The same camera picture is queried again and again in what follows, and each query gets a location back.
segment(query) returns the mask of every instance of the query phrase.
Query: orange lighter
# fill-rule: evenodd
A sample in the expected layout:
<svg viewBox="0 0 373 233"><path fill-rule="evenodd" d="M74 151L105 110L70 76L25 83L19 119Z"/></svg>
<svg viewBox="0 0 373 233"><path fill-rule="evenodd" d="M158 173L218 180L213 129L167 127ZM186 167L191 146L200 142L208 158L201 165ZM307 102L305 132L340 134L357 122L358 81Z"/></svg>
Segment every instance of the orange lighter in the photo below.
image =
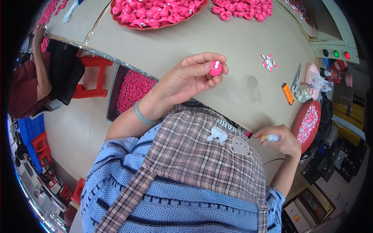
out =
<svg viewBox="0 0 373 233"><path fill-rule="evenodd" d="M289 104L292 105L294 103L294 99L290 92L289 86L286 83L284 83L281 88L285 93L286 99L288 100Z"/></svg>

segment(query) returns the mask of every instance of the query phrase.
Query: forearm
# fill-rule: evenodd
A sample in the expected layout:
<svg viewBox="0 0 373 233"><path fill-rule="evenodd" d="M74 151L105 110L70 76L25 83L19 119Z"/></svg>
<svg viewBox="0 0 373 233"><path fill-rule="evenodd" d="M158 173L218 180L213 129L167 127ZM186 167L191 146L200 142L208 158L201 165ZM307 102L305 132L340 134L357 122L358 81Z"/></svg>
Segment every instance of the forearm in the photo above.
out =
<svg viewBox="0 0 373 233"><path fill-rule="evenodd" d="M34 63L36 67L36 77L37 77L37 98L38 101L47 96L52 90L52 85L49 80L48 71L45 66L43 53L41 52L41 47L35 46L32 48L34 54Z"/></svg>
<svg viewBox="0 0 373 233"><path fill-rule="evenodd" d="M160 97L156 87L142 98L139 103L140 112L149 120L158 120L174 107L173 104ZM122 113L114 120L106 134L105 141L110 139L141 136L152 125L143 123L135 114L135 107Z"/></svg>
<svg viewBox="0 0 373 233"><path fill-rule="evenodd" d="M270 186L280 191L284 197L288 195L291 185L293 184L299 159L300 156L291 157L286 155L284 161L271 181Z"/></svg>

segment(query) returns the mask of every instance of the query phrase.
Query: tiled floor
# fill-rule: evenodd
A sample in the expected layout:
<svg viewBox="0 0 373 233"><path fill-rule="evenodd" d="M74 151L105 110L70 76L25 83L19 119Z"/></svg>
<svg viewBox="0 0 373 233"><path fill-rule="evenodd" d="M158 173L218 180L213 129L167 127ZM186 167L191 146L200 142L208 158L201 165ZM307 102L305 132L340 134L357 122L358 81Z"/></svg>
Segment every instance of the tiled floor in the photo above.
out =
<svg viewBox="0 0 373 233"><path fill-rule="evenodd" d="M44 114L52 156L76 180L87 176L111 125L105 117L116 68L115 63L106 68L104 89L109 90L106 98L72 99L68 106ZM95 67L86 68L81 83L89 89L94 89L97 74L98 69ZM273 149L263 147L257 139L252 139L251 143L261 156L263 164L284 157ZM282 160L277 160L264 166L267 185L281 163ZM300 175L296 175L293 190L303 187L306 183Z"/></svg>

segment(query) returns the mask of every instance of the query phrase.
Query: cartoon bear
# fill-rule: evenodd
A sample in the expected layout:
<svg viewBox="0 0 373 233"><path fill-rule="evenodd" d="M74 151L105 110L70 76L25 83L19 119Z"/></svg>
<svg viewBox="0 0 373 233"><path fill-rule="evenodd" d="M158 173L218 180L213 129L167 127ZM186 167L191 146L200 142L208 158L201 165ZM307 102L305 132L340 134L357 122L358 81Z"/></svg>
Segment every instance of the cartoon bear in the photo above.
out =
<svg viewBox="0 0 373 233"><path fill-rule="evenodd" d="M221 128L219 127L212 127L211 135L207 137L207 141L211 141L213 138L219 140L220 145L224 145L224 141L228 138L228 134L226 134Z"/></svg>
<svg viewBox="0 0 373 233"><path fill-rule="evenodd" d="M242 155L250 156L249 145L240 137L234 137L230 148L233 153L240 153Z"/></svg>

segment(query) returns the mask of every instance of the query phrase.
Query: black wire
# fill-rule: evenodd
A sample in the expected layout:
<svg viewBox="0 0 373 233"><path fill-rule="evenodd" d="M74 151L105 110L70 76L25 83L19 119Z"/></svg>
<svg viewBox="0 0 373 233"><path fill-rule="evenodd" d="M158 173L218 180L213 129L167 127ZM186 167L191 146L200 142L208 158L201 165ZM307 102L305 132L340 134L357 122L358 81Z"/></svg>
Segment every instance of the black wire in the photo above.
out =
<svg viewBox="0 0 373 233"><path fill-rule="evenodd" d="M284 160L283 158L275 158L273 160L270 160L268 162L266 162L265 164L263 164L263 167L267 164L267 163L270 163L270 162L273 162L273 161L276 161L276 160Z"/></svg>

